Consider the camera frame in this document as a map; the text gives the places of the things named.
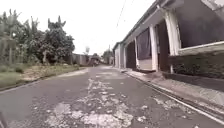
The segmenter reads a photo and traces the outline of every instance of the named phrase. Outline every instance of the dark doorway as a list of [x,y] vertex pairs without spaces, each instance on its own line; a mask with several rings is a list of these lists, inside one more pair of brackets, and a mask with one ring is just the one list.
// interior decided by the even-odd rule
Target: dark doorway
[[159,69],[161,71],[169,72],[170,64],[169,64],[169,38],[167,32],[167,26],[165,20],[160,22],[156,26],[157,34],[158,34],[158,57],[159,57]]
[[135,42],[131,42],[127,46],[127,57],[126,57],[126,67],[136,69],[136,52],[135,52]]

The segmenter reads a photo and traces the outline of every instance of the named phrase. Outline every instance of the overcast sky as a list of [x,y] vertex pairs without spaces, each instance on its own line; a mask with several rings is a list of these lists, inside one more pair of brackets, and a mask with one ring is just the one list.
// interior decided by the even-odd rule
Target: overcast sky
[[[0,12],[16,9],[24,22],[38,18],[39,29],[47,29],[47,19],[58,15],[66,20],[64,30],[74,37],[75,53],[90,47],[90,54],[99,53],[121,41],[155,0],[5,0]],[[117,22],[125,3],[119,25]]]

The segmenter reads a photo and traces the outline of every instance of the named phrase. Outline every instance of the house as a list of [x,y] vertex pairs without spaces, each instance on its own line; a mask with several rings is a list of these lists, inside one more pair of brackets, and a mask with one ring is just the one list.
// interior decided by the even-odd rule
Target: house
[[224,78],[224,1],[156,0],[113,50],[118,68]]

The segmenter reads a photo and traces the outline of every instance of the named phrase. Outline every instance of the roof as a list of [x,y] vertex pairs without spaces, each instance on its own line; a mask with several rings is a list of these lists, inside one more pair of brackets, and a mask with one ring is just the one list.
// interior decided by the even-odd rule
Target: roof
[[125,38],[121,41],[122,43],[157,9],[157,5],[161,4],[165,0],[156,0],[143,16],[138,20],[134,27],[128,32]]

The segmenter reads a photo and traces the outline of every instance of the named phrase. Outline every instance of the street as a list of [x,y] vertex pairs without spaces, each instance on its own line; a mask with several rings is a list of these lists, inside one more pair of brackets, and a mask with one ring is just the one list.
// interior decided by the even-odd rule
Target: street
[[9,128],[223,128],[111,67],[0,92]]

